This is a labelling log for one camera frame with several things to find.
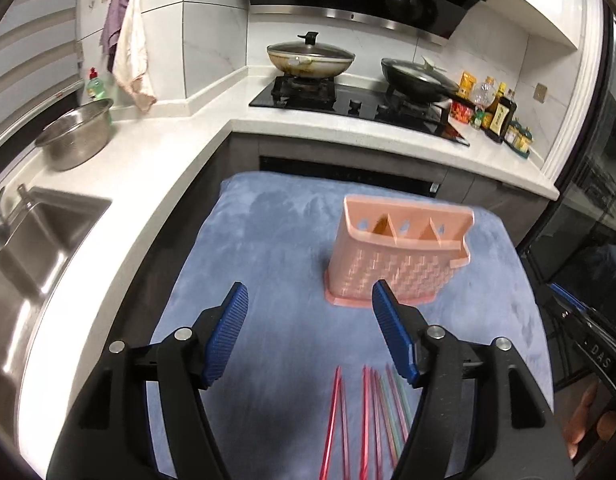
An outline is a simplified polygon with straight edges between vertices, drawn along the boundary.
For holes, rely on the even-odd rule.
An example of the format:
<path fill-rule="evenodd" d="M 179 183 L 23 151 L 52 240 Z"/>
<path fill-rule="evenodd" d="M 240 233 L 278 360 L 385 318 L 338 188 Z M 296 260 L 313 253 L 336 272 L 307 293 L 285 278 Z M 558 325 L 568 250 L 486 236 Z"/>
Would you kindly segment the black frying pan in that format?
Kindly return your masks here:
<path fill-rule="evenodd" d="M 387 81 L 387 96 L 398 92 L 413 104 L 433 104 L 445 100 L 469 108 L 475 104 L 459 94 L 459 85 L 427 61 L 423 64 L 398 58 L 383 58 L 381 72 Z"/>

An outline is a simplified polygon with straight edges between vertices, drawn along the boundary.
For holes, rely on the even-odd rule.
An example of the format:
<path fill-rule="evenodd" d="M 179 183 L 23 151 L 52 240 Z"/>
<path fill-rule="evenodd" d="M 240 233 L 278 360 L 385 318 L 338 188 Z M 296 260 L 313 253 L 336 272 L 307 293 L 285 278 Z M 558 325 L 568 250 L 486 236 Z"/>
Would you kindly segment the small green-capped jar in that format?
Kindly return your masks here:
<path fill-rule="evenodd" d="M 479 129 L 482 126 L 483 120 L 485 117 L 485 111 L 481 108 L 476 108 L 474 110 L 473 116 L 471 117 L 470 125 L 474 129 Z"/>

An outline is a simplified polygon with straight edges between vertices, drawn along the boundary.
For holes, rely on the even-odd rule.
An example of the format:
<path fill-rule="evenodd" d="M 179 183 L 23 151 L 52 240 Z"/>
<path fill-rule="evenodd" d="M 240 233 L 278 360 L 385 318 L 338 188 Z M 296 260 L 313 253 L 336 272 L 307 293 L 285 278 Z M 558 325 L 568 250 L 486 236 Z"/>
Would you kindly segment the black gas hob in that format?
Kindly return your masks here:
<path fill-rule="evenodd" d="M 337 84 L 333 78 L 310 82 L 306 78 L 277 76 L 249 105 L 382 122 L 470 146 L 450 124 L 449 110 L 445 107 L 438 103 L 414 104 L 392 88 L 376 91 Z"/>

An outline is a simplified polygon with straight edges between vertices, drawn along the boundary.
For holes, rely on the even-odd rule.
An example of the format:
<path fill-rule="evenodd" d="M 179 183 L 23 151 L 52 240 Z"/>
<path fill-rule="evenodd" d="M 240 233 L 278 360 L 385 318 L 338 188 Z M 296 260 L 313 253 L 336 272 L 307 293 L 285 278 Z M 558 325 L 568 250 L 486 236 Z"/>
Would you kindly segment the dark purple chopstick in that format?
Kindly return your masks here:
<path fill-rule="evenodd" d="M 407 419 L 405 418 L 405 411 L 401 402 L 401 396 L 397 387 L 395 374 L 393 374 L 393 367 L 390 365 L 386 366 L 386 376 L 388 378 L 391 394 L 393 395 L 393 403 L 395 403 L 396 406 L 401 441 L 405 442 L 408 439 L 409 427 L 407 424 Z"/>

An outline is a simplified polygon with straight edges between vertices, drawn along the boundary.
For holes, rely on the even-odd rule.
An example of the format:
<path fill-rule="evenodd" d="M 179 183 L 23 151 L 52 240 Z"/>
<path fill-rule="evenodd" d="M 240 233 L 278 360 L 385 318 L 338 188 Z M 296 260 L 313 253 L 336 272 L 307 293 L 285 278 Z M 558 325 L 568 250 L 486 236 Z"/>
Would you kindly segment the purple hanging cloth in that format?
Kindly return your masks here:
<path fill-rule="evenodd" d="M 104 55 L 108 73 L 112 73 L 114 68 L 114 57 L 116 56 L 117 44 L 128 4 L 129 0 L 111 0 L 104 26 L 102 26 L 99 45 L 102 47 L 102 55 Z"/>

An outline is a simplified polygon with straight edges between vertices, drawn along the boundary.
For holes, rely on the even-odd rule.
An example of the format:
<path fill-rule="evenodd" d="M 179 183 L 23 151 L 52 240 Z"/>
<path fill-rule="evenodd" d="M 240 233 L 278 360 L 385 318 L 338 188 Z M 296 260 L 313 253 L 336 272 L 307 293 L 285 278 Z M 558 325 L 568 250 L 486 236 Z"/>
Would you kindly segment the yellow-capped sauce bottle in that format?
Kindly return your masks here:
<path fill-rule="evenodd" d="M 486 108 L 486 113 L 493 115 L 494 112 L 497 110 L 497 106 L 500 102 L 500 99 L 502 98 L 502 96 L 504 96 L 506 94 L 506 89 L 508 88 L 508 85 L 505 82 L 501 82 L 501 84 L 499 84 L 499 87 L 496 91 L 496 93 L 494 93 L 494 100 L 491 102 L 491 104 Z"/>

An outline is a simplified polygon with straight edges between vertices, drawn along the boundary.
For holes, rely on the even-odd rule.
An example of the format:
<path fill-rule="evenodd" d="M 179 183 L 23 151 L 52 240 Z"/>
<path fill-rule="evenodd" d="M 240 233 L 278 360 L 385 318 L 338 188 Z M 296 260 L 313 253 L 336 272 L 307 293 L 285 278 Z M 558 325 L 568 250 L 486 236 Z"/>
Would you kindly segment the stainless steel bowl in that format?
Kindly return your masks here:
<path fill-rule="evenodd" d="M 47 125 L 34 141 L 46 165 L 54 171 L 67 171 L 102 151 L 114 133 L 112 104 L 112 99 L 91 101 Z"/>

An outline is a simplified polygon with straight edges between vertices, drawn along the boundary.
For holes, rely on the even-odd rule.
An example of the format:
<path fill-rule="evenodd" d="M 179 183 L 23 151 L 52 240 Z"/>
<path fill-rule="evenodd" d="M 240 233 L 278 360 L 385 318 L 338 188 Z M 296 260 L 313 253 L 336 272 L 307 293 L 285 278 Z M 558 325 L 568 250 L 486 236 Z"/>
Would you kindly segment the red instant noodle cup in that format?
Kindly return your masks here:
<path fill-rule="evenodd" d="M 462 124 L 468 124 L 474 115 L 474 110 L 474 103 L 456 96 L 451 101 L 450 116 L 458 122 L 462 122 Z"/>

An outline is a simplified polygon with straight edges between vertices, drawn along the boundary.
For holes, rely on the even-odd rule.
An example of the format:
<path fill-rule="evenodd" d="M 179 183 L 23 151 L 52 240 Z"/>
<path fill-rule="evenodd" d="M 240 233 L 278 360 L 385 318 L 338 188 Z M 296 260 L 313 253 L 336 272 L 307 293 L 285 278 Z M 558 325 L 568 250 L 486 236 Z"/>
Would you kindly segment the dark green chopstick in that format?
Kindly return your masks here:
<path fill-rule="evenodd" d="M 398 387 L 398 390 L 401 396 L 401 402 L 403 404 L 403 408 L 405 411 L 405 418 L 407 419 L 407 424 L 408 424 L 409 432 L 410 432 L 410 428 L 411 428 L 412 420 L 413 420 L 413 412 L 411 410 L 407 391 L 405 391 L 405 387 L 407 387 L 407 384 L 398 375 L 395 367 L 393 367 L 393 374 L 395 374 L 397 387 Z"/>

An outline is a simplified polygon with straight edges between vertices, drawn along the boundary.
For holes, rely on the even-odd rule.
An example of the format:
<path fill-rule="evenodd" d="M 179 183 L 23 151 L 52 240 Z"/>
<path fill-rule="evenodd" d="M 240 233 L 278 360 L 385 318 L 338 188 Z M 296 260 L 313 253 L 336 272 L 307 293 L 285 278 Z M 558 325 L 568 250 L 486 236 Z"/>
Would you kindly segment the yellow snack packet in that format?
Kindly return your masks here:
<path fill-rule="evenodd" d="M 459 89 L 457 89 L 457 95 L 465 100 L 471 99 L 471 93 L 476 84 L 476 77 L 466 70 L 462 73 Z"/>

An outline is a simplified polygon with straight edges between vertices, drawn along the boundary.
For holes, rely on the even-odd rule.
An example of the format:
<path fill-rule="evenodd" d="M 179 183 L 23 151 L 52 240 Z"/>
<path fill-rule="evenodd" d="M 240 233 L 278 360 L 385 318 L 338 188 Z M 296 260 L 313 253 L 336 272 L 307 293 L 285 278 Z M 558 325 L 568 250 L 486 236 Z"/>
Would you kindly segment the bright red chopstick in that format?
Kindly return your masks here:
<path fill-rule="evenodd" d="M 329 404 L 329 419 L 327 420 L 327 429 L 324 440 L 324 448 L 321 460 L 319 473 L 320 480 L 329 478 L 329 467 L 331 466 L 333 445 L 336 430 L 337 413 L 340 406 L 340 389 L 341 389 L 341 368 L 337 367 L 334 373 L 331 404 Z"/>

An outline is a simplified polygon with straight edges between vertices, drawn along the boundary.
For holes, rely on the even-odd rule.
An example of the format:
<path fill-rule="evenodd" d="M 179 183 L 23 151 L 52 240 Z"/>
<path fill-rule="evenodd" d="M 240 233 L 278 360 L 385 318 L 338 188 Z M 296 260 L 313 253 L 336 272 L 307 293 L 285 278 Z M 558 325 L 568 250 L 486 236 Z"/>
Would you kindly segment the dark maroon chopstick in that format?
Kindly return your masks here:
<path fill-rule="evenodd" d="M 383 479 L 383 451 L 381 450 L 381 405 L 379 405 L 376 373 L 373 368 L 371 368 L 370 375 L 373 401 L 375 479 L 381 480 Z"/>

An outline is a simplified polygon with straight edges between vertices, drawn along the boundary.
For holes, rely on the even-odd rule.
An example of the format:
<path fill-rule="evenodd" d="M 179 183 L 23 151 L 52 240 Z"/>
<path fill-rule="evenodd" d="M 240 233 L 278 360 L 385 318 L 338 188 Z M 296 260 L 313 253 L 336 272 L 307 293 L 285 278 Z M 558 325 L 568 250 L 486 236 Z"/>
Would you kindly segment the beige wok with glass lid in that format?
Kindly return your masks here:
<path fill-rule="evenodd" d="M 318 32 L 298 35 L 299 41 L 269 44 L 267 55 L 285 76 L 326 79 L 344 73 L 355 62 L 355 55 L 340 47 L 317 41 Z"/>

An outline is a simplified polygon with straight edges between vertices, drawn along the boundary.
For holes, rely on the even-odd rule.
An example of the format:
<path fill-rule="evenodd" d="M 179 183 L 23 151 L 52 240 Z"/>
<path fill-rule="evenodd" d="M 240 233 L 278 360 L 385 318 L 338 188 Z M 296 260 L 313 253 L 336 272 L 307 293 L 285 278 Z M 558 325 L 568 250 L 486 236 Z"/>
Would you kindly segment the blue-grey table cloth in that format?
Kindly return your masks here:
<path fill-rule="evenodd" d="M 324 296 L 346 195 L 434 203 L 367 185 L 244 172 L 221 183 L 150 342 L 191 326 L 221 304 L 234 282 L 248 312 L 223 376 L 203 391 L 212 434 L 231 479 L 317 479 L 332 385 L 343 372 L 352 478 L 361 451 L 362 369 L 385 372 L 391 357 L 372 309 L 334 306 Z M 512 340 L 550 408 L 553 377 L 546 332 L 522 262 L 502 221 L 473 207 L 471 263 L 435 301 L 430 324 L 459 339 Z"/>

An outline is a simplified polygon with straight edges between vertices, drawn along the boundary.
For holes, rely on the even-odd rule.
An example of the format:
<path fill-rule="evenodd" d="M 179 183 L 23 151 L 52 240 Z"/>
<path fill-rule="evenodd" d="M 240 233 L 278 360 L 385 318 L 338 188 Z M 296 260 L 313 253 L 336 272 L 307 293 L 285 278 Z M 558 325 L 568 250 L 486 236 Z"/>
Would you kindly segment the white hanging towel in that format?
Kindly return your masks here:
<path fill-rule="evenodd" d="M 140 0 L 129 0 L 120 28 L 112 74 L 142 112 L 157 102 L 148 72 L 148 54 Z"/>

